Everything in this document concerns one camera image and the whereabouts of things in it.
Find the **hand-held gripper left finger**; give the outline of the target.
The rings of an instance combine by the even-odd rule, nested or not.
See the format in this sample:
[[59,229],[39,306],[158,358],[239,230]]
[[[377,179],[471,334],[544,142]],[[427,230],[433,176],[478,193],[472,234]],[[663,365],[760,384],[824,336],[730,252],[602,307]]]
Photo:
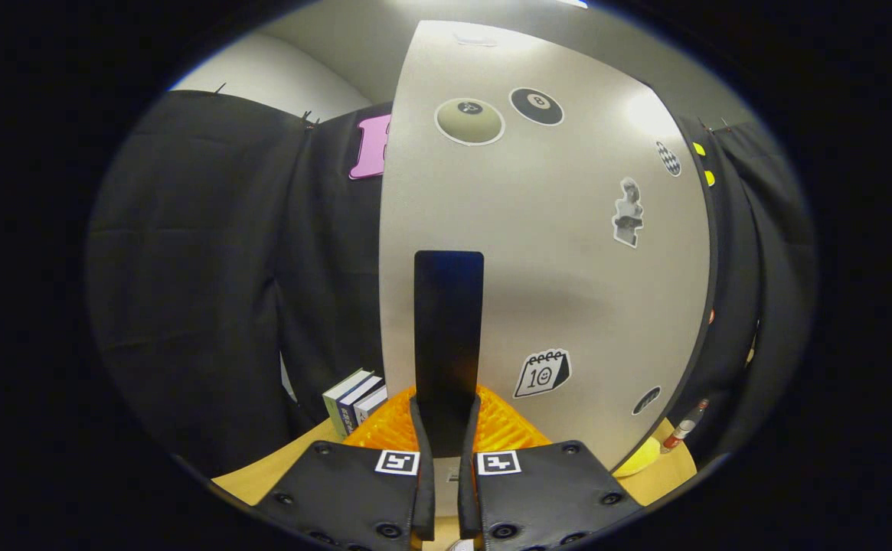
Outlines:
[[347,443],[310,443],[254,508],[327,550],[419,550],[434,538],[430,452],[412,386]]

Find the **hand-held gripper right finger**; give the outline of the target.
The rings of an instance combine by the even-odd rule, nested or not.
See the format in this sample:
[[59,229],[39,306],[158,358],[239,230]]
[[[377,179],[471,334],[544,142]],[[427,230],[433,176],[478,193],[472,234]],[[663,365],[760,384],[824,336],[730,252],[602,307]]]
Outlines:
[[463,540],[477,550],[560,550],[606,536],[642,509],[585,443],[549,442],[477,385],[457,482]]

